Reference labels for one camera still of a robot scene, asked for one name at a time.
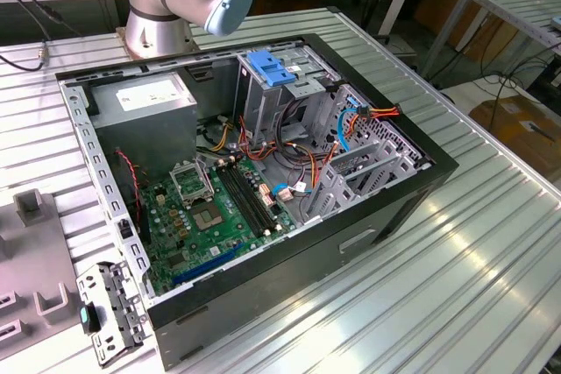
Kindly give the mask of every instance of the yellow wire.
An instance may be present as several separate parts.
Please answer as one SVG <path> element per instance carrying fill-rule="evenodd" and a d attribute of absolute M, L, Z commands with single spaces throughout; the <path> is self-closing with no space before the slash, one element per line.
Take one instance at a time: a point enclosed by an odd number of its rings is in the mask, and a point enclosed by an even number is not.
<path fill-rule="evenodd" d="M 228 125 L 225 125 L 224 126 L 224 131 L 222 132 L 222 138 L 220 139 L 220 142 L 214 148 L 210 148 L 210 150 L 213 151 L 213 152 L 218 152 L 222 148 L 224 148 L 224 144 L 226 143 L 227 135 L 228 135 Z"/>

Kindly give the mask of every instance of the metal frame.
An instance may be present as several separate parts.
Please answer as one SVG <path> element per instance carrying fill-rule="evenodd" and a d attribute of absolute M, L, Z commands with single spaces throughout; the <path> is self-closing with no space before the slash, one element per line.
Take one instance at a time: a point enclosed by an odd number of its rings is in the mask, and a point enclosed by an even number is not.
<path fill-rule="evenodd" d="M 470 1 L 480 5 L 482 10 L 476 17 L 478 22 L 473 21 L 477 25 L 468 28 L 465 36 L 456 47 L 457 49 L 461 49 L 471 39 L 477 28 L 483 24 L 488 12 L 508 22 L 545 47 L 552 47 L 561 43 L 559 31 L 550 25 L 551 18 L 561 14 L 561 8 L 557 6 L 557 3 L 561 3 L 561 0 L 458 0 L 429 50 L 421 76 L 428 76 L 436 57 Z M 555 53 L 561 52 L 561 46 L 554 48 L 552 51 Z"/>
<path fill-rule="evenodd" d="M 306 30 L 321 34 L 398 102 L 460 168 L 378 249 L 174 372 L 304 372 L 327 363 L 339 371 L 419 371 L 438 363 L 441 372 L 538 372 L 561 343 L 561 194 L 340 14 L 251 17 L 226 39 L 199 29 L 195 37 L 209 48 Z M 0 50 L 31 65 L 38 46 Z M 0 65 L 0 201 L 30 186 L 54 193 L 76 273 L 84 273 L 119 254 L 77 157 L 53 74 L 83 68 L 84 58 L 101 65 L 128 56 L 114 34 L 57 41 L 51 51 L 49 66 L 34 74 Z M 161 372 L 155 346 L 150 335 L 139 350 L 96 372 Z M 1 372 L 83 367 L 95 370 L 96 357 L 79 325 L 0 362 Z"/>

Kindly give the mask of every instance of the metal bracket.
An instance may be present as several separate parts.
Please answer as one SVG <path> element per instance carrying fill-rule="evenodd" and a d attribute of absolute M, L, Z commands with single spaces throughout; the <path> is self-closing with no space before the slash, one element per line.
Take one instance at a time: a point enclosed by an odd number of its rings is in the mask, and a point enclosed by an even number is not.
<path fill-rule="evenodd" d="M 85 306 L 93 304 L 99 319 L 100 329 L 91 339 L 100 366 L 142 346 L 146 312 L 125 262 L 94 265 L 76 283 L 80 299 Z"/>
<path fill-rule="evenodd" d="M 194 192 L 185 192 L 181 186 L 181 183 L 177 180 L 178 176 L 183 173 L 192 172 L 196 172 L 197 178 L 199 179 L 199 181 L 201 181 L 201 188 Z M 197 199 L 208 200 L 212 196 L 214 196 L 214 188 L 212 188 L 212 185 L 210 184 L 209 176 L 201 168 L 198 161 L 183 161 L 183 165 L 176 165 L 174 169 L 169 172 L 169 175 L 171 176 L 175 188 L 177 189 L 177 193 L 181 197 L 181 200 L 183 201 L 183 204 L 185 206 L 191 206 Z"/>

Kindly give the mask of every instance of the connector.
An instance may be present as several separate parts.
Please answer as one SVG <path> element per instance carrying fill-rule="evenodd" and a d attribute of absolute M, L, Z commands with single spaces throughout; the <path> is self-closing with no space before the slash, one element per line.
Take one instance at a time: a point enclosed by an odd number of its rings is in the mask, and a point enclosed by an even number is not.
<path fill-rule="evenodd" d="M 41 12 L 43 12 L 43 14 L 51 19 L 53 22 L 56 22 L 57 24 L 62 24 L 62 22 L 64 21 L 64 19 L 62 19 L 62 15 L 55 11 L 53 8 L 51 8 L 50 6 L 47 6 L 46 4 L 38 4 L 39 10 Z"/>
<path fill-rule="evenodd" d="M 367 105 L 359 105 L 357 107 L 357 114 L 359 117 L 370 118 L 370 107 Z"/>
<path fill-rule="evenodd" d="M 41 43 L 41 47 L 39 48 L 39 51 L 37 52 L 37 57 L 39 57 L 39 63 L 42 63 L 43 65 L 45 65 L 48 60 L 49 60 L 49 50 L 46 46 L 46 42 L 43 41 Z"/>

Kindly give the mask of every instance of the ram slot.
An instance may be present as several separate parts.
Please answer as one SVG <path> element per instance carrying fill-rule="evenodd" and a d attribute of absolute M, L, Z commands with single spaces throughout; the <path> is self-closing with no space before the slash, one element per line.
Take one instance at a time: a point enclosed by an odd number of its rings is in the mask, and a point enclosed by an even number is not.
<path fill-rule="evenodd" d="M 255 196 L 255 193 L 253 192 L 252 188 L 249 187 L 249 184 L 245 180 L 244 176 L 238 171 L 236 167 L 233 167 L 231 169 L 231 174 L 234 180 L 239 185 L 239 188 L 242 191 L 244 197 L 246 197 L 247 201 L 252 204 L 252 210 L 258 217 L 261 228 L 263 228 L 263 230 L 274 229 L 273 219 L 267 213 L 265 205 L 257 198 L 257 196 Z"/>
<path fill-rule="evenodd" d="M 237 183 L 231 177 L 231 173 L 227 172 L 226 170 L 226 168 L 217 170 L 218 178 L 220 179 L 220 181 L 222 181 L 222 184 L 224 184 L 226 191 L 234 200 L 234 203 L 236 203 L 239 212 L 244 217 L 253 234 L 255 234 L 255 236 L 263 236 L 263 229 L 261 229 L 259 220 L 255 217 L 255 214 L 252 212 L 251 207 L 245 201 L 244 196 L 240 193 Z"/>

